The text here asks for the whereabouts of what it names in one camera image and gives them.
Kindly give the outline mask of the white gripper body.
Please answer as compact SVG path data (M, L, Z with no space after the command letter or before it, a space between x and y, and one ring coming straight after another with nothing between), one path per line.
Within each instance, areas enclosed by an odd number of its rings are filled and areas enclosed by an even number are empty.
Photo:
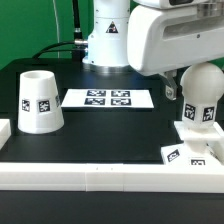
M224 0L134 0L131 67L149 76L224 57Z

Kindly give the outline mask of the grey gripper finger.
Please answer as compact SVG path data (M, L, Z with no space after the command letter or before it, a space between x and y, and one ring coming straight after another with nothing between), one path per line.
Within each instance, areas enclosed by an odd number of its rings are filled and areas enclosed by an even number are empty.
M177 84L175 77L177 75L176 70L168 71L164 73L165 93L169 100L175 100L177 97Z

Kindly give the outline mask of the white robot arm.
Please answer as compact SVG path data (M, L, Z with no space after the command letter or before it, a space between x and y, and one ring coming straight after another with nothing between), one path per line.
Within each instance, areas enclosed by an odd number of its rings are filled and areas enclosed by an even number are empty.
M83 59L90 70L159 74L173 100L178 69L224 57L224 0L93 2L94 28Z

